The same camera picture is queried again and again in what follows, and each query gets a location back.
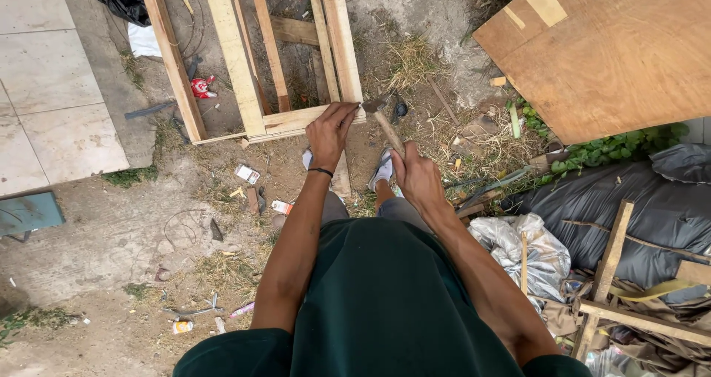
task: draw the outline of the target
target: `hand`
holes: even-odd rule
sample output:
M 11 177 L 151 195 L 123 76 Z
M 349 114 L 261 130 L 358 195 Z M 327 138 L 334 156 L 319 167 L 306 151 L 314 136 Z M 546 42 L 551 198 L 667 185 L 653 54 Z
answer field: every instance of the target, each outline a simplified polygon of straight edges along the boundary
M 403 161 L 395 149 L 390 149 L 397 185 L 405 199 L 412 203 L 427 225 L 439 216 L 453 213 L 454 209 L 444 197 L 440 168 L 430 158 L 420 156 L 413 141 L 404 143 L 404 153 Z
M 348 127 L 356 117 L 360 103 L 333 102 L 323 114 L 307 126 L 308 142 L 314 153 L 312 168 L 334 172 L 346 147 Z

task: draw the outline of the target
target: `dark green shirt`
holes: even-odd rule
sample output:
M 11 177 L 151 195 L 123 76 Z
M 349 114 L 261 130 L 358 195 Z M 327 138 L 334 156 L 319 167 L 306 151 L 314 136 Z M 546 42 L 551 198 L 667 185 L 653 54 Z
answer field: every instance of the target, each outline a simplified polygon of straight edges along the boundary
M 477 316 L 444 248 L 413 225 L 344 219 L 321 229 L 294 335 L 279 328 L 208 338 L 173 377 L 586 376 L 563 355 L 519 368 Z

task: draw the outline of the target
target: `gray shorts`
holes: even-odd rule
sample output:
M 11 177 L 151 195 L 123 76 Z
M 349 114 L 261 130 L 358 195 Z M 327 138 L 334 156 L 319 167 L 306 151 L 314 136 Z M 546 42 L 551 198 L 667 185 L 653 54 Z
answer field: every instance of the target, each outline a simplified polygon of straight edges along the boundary
M 407 199 L 400 198 L 399 196 L 383 202 L 375 214 L 375 217 L 406 221 L 432 234 L 432 230 L 427 227 L 427 224 L 422 220 L 417 210 L 410 205 L 410 202 L 407 202 Z M 346 206 L 343 205 L 341 199 L 333 193 L 333 191 L 328 191 L 326 193 L 326 200 L 324 201 L 324 214 L 321 215 L 321 225 L 323 226 L 329 221 L 347 218 L 351 217 L 348 215 Z

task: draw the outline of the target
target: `person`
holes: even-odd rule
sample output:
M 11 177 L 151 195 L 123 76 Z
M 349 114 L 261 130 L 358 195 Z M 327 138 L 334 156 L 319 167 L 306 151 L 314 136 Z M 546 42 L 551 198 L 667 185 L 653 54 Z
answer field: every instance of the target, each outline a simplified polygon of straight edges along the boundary
M 455 216 L 414 142 L 404 159 L 383 154 L 369 183 L 376 217 L 348 218 L 328 187 L 358 108 L 333 103 L 307 126 L 307 178 L 250 329 L 201 341 L 173 376 L 590 377 Z

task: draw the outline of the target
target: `man's left hand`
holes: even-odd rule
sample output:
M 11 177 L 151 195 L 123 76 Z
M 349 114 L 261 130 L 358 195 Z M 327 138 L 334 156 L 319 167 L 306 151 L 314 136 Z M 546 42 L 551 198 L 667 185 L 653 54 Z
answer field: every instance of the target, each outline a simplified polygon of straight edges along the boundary
M 346 147 L 348 127 L 353 123 L 360 103 L 333 102 L 321 116 L 307 126 L 308 142 L 314 153 L 312 168 L 334 172 Z

